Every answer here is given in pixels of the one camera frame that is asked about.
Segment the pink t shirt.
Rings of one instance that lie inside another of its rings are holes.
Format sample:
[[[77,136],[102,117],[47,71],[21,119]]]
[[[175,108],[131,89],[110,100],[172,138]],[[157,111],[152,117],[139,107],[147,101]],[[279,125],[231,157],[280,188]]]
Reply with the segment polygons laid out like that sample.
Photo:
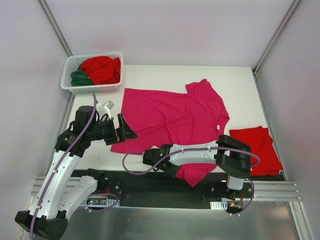
[[[111,151],[138,154],[164,144],[216,141],[230,119],[222,98],[206,79],[185,88],[186,93],[126,88],[121,112],[138,138],[114,144]]]

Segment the white perforated plastic basket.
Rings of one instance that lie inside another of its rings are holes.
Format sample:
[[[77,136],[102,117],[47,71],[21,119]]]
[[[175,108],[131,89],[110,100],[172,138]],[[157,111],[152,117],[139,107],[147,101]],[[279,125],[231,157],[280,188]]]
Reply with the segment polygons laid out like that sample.
[[[100,84],[100,85],[82,85],[72,86],[72,72],[76,71],[80,64],[94,57],[110,57],[111,59],[119,58],[120,60],[120,78],[118,83]],[[64,90],[69,90],[73,94],[90,94],[90,93],[109,93],[120,90],[124,82],[124,57],[120,52],[92,53],[69,56],[63,66],[60,86]]]

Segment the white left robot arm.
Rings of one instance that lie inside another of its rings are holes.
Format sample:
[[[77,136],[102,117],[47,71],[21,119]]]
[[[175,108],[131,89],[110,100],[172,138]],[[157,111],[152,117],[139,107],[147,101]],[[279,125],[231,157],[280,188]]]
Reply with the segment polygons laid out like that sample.
[[[47,240],[59,240],[66,232],[69,219],[91,194],[108,195],[105,175],[89,168],[68,193],[66,186],[75,167],[93,141],[103,140],[107,146],[136,139],[138,135],[127,124],[122,113],[114,119],[93,106],[81,106],[69,127],[58,136],[50,169],[28,210],[18,211],[15,222],[29,232]]]

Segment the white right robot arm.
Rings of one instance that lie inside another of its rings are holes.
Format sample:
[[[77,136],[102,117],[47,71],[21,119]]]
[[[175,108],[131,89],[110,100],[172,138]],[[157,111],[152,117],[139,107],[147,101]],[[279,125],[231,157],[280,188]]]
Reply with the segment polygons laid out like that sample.
[[[232,198],[243,191],[244,180],[251,176],[252,149],[228,135],[196,145],[164,144],[144,152],[142,162],[173,178],[186,181],[192,188],[216,167],[227,174],[225,193]]]

